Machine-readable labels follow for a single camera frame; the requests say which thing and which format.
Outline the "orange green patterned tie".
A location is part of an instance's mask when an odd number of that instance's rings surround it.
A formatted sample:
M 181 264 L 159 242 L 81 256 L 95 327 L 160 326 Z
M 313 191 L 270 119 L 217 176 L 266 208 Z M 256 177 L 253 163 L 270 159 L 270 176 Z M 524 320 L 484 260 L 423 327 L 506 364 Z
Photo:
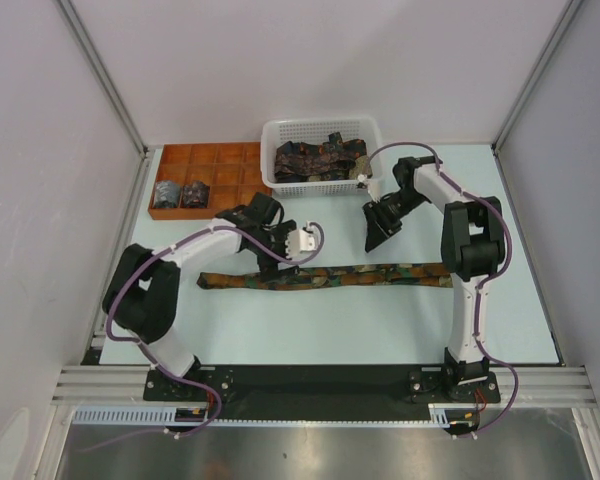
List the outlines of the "orange green patterned tie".
M 259 272 L 229 275 L 201 272 L 197 286 L 203 290 L 251 289 L 307 291 L 351 286 L 425 286 L 451 288 L 450 272 L 442 263 L 390 263 L 301 268 L 294 277 L 264 283 Z

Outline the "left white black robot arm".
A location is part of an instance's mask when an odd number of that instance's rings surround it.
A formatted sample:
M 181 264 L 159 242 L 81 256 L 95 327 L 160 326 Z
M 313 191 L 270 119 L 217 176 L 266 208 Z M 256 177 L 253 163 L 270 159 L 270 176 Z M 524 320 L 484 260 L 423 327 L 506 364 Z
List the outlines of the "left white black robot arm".
M 149 361 L 169 373 L 166 387 L 177 398 L 194 397 L 201 376 L 198 358 L 183 343 L 175 320 L 184 272 L 244 250 L 256 256 L 260 272 L 271 277 L 293 258 L 289 236 L 298 229 L 285 219 L 281 203 L 256 193 L 249 204 L 226 209 L 200 231 L 174 244 L 151 249 L 126 247 L 102 301 L 108 338 L 143 349 Z

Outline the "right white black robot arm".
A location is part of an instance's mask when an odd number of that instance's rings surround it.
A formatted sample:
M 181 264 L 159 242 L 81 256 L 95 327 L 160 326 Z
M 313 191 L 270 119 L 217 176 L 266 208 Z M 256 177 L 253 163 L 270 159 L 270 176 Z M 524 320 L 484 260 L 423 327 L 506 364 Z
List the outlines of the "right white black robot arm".
M 401 158 L 393 175 L 398 190 L 363 206 L 365 250 L 370 252 L 395 236 L 402 228 L 402 218 L 424 203 L 442 213 L 440 255 L 451 274 L 454 297 L 441 388 L 449 399 L 464 401 L 489 382 L 483 325 L 488 279 L 506 256 L 501 203 L 495 197 L 467 197 L 462 188 L 451 184 L 432 156 Z

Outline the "dark red tie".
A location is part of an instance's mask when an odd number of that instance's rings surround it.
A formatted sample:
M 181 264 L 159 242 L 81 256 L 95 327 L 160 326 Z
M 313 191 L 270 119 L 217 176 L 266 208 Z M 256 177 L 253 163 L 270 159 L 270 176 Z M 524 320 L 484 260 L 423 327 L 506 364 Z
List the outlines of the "dark red tie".
M 210 186 L 195 180 L 182 188 L 181 206 L 183 208 L 207 208 L 210 197 Z

